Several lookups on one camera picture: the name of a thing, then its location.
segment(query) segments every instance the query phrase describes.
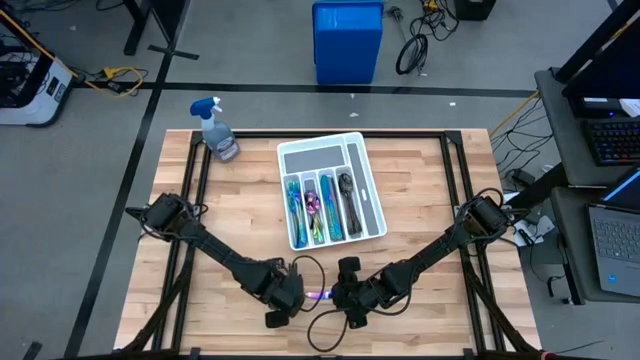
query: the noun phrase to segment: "laptop keyboard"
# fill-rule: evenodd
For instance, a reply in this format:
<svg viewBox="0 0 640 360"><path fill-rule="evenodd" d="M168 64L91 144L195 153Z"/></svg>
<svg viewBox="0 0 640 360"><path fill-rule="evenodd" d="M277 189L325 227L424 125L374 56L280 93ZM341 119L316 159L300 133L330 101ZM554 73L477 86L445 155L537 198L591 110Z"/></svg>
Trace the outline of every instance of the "laptop keyboard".
<svg viewBox="0 0 640 360"><path fill-rule="evenodd" d="M594 219L594 234L599 255L640 263L640 224Z"/></svg>

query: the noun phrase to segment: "blue container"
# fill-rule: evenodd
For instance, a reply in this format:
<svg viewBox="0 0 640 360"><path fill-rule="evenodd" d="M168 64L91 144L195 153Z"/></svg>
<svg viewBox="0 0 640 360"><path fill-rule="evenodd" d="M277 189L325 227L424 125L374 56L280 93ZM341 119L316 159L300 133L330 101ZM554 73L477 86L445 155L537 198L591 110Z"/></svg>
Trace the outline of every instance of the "blue container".
<svg viewBox="0 0 640 360"><path fill-rule="evenodd" d="M313 4L318 84L370 84L382 40L382 1L321 0Z"/></svg>

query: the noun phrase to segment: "clear plastic bottle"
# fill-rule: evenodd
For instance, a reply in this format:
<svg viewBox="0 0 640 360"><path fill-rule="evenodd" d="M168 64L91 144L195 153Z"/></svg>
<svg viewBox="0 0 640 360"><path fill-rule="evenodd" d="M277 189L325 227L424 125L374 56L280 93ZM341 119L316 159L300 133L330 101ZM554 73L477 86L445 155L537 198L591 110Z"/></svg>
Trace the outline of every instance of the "clear plastic bottle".
<svg viewBox="0 0 640 360"><path fill-rule="evenodd" d="M230 162L240 153L240 146L231 128L223 121L215 120L211 112L222 112L219 103L217 97L198 100L191 105L191 115L202 119L202 137L213 155L222 162Z"/></svg>

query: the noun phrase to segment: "computer monitor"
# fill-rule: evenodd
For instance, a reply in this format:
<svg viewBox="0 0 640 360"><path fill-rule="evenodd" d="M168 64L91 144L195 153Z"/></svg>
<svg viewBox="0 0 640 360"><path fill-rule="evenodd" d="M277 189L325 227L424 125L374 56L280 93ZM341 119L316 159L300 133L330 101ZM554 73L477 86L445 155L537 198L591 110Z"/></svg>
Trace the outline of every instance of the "computer monitor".
<svg viewBox="0 0 640 360"><path fill-rule="evenodd" d="M607 206L640 210L640 164L635 165L602 197Z"/></svg>
<svg viewBox="0 0 640 360"><path fill-rule="evenodd" d="M640 0L624 0L554 72L558 81L567 84L565 97L640 99L640 19L606 46L639 11Z"/></svg>

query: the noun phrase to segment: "wooden table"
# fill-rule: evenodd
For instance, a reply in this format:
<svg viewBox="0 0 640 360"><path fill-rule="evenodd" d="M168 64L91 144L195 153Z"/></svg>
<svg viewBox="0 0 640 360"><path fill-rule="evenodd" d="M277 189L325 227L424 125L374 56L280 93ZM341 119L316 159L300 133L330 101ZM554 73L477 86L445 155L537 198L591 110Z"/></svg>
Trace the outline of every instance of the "wooden table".
<svg viewBox="0 0 640 360"><path fill-rule="evenodd" d="M474 191L500 188L486 130L462 130ZM191 131L166 133L151 200L162 192L179 193ZM229 164L211 163L205 193L210 210L202 222L207 229L244 256L291 260L287 240L276 146L291 139L240 139L241 155ZM338 260L359 256L360 277L389 262L408 258L441 235L452 223L439 142L435 139L366 139L367 152L389 232L379 239L304 252L323 265L327 286L335 283ZM191 201L202 157L197 157ZM460 172L457 189L464 201ZM148 237L140 241L115 347L131 341L156 308L162 289L169 244ZM496 242L487 251L497 301L526 340L539 347L531 304L517 250ZM307 291L319 291L316 265L300 262ZM240 290L221 265L197 252L186 314L182 351L202 348L215 354L313 354L306 330L311 319L332 309L330 301L310 313L300 313L289 326L267 329L267 308ZM174 311L165 331L170 343ZM481 305L487 346L493 346L487 313ZM328 347L337 338L344 315L323 318L313 338ZM371 314L369 325L347 330L335 353L342 355L460 355L474 348L460 256L452 253L422 274L413 289L412 304L401 316Z"/></svg>

